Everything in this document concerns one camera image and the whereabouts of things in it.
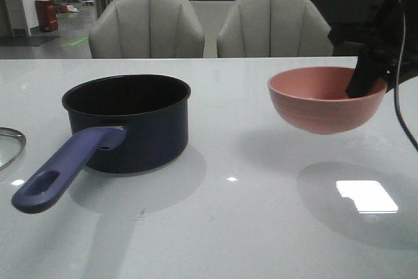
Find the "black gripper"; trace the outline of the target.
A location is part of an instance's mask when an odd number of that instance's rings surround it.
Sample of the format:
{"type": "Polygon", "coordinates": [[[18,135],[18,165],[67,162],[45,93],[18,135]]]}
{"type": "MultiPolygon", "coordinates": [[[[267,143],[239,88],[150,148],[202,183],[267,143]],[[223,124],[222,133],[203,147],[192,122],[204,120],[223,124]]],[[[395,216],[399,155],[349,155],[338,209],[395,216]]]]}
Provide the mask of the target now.
{"type": "Polygon", "coordinates": [[[334,24],[328,38],[335,46],[359,45],[349,98],[367,95],[379,78],[392,84],[417,76],[417,0],[382,0],[370,20],[334,24]]]}

